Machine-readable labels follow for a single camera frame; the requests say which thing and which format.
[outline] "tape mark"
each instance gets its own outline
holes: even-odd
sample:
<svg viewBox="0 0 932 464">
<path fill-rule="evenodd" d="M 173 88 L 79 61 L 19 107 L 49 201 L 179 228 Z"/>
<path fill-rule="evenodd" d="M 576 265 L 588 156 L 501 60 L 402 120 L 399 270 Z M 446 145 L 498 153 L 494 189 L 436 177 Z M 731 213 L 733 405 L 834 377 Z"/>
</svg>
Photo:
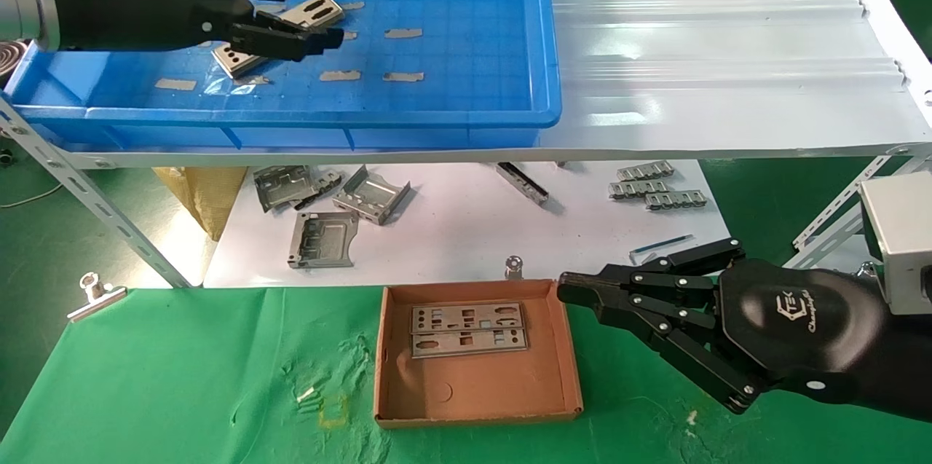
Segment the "tape mark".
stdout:
<svg viewBox="0 0 932 464">
<path fill-rule="evenodd" d="M 156 82 L 157 89 L 174 89 L 175 91 L 194 91 L 197 82 L 193 79 L 162 78 Z"/>
</svg>

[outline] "metal shelf frame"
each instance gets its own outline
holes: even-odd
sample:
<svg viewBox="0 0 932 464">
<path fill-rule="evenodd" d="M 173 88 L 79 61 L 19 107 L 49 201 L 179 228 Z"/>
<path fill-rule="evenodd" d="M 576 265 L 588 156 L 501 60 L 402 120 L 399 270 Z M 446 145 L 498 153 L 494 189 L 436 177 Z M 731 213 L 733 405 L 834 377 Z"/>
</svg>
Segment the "metal shelf frame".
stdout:
<svg viewBox="0 0 932 464">
<path fill-rule="evenodd" d="M 806 267 L 858 231 L 848 211 L 807 242 L 856 182 L 889 156 L 915 156 L 898 174 L 932 156 L 932 66 L 889 0 L 553 3 L 564 115 L 533 149 L 66 151 L 2 93 L 0 129 L 177 288 L 190 282 L 83 169 L 878 156 L 797 239 L 787 265 Z"/>
</svg>

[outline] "rectangular hole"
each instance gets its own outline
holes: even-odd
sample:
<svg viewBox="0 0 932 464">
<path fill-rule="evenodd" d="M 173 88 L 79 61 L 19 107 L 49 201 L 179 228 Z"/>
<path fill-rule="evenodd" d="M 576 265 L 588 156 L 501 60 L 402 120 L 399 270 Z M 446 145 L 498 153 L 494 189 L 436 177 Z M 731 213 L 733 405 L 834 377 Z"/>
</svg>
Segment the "rectangular hole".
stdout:
<svg viewBox="0 0 932 464">
<path fill-rule="evenodd" d="M 84 194 L 87 194 L 87 189 L 84 189 L 84 186 L 83 186 L 83 185 L 77 183 L 76 179 L 71 178 L 70 176 L 68 176 L 68 179 L 69 179 L 69 181 L 71 181 L 71 183 L 74 185 L 74 187 L 76 187 L 80 192 L 83 192 Z"/>
</svg>

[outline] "cable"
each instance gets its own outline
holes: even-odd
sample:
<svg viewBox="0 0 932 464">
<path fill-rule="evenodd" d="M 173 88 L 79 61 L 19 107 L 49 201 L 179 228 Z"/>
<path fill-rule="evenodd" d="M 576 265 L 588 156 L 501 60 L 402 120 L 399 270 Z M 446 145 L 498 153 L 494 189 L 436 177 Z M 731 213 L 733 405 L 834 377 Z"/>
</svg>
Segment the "cable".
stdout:
<svg viewBox="0 0 932 464">
<path fill-rule="evenodd" d="M 53 193 L 56 192 L 58 189 L 61 189 L 61 188 L 63 188 L 63 187 L 64 187 L 64 185 L 58 184 L 57 186 L 55 186 L 55 187 L 49 189 L 49 191 L 43 192 L 42 194 L 37 195 L 37 196 L 33 196 L 32 198 L 27 198 L 27 199 L 25 199 L 25 200 L 20 200 L 19 202 L 14 202 L 13 204 L 0 205 L 0 209 L 17 208 L 17 207 L 20 206 L 20 205 L 29 204 L 29 202 L 36 202 L 36 200 L 38 200 L 38 199 L 40 199 L 40 198 L 45 198 L 46 196 L 49 196 L 50 194 L 53 194 Z"/>
</svg>

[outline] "robotic arm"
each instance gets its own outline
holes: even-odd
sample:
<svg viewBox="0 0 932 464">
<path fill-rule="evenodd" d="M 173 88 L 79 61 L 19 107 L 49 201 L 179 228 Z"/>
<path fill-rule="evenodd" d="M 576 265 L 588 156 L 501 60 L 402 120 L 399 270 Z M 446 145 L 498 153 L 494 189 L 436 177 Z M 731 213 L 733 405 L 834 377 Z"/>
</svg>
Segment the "robotic arm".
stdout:
<svg viewBox="0 0 932 464">
<path fill-rule="evenodd" d="M 0 0 L 0 39 L 35 39 L 44 50 L 176 50 L 224 40 L 247 55 L 301 61 L 339 48 L 343 31 L 256 12 L 250 0 Z"/>
<path fill-rule="evenodd" d="M 861 182 L 882 275 L 873 264 L 857 275 L 784 269 L 729 238 L 638 267 L 564 272 L 557 296 L 633 332 L 733 413 L 786 390 L 932 422 L 930 197 L 929 172 Z"/>
</svg>

